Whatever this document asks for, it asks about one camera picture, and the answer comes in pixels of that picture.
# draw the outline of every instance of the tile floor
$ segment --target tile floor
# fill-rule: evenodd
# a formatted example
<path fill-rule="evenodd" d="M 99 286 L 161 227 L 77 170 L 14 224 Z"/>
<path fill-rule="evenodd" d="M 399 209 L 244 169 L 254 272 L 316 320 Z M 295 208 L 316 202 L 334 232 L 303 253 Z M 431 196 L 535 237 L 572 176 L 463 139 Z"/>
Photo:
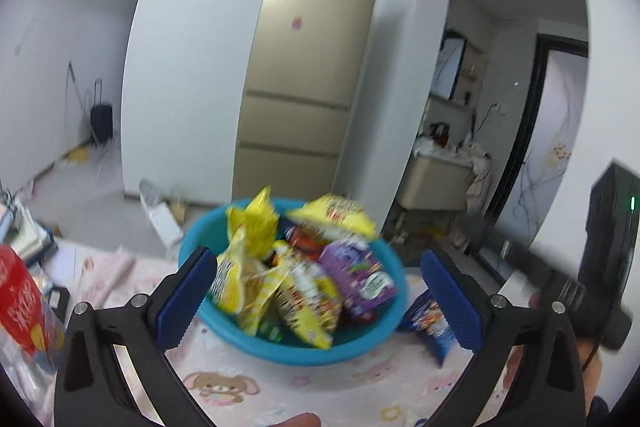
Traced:
<path fill-rule="evenodd" d="M 177 248 L 167 253 L 151 227 L 138 200 L 124 197 L 120 141 L 103 148 L 91 148 L 84 164 L 58 162 L 36 183 L 33 196 L 25 200 L 33 216 L 47 225 L 58 225 L 63 237 L 94 248 L 127 250 L 154 257 L 177 256 Z M 209 209 L 190 207 L 187 230 Z M 476 261 L 446 248 L 462 273 L 472 275 L 489 294 L 498 285 Z M 408 269 L 419 273 L 418 269 Z"/>

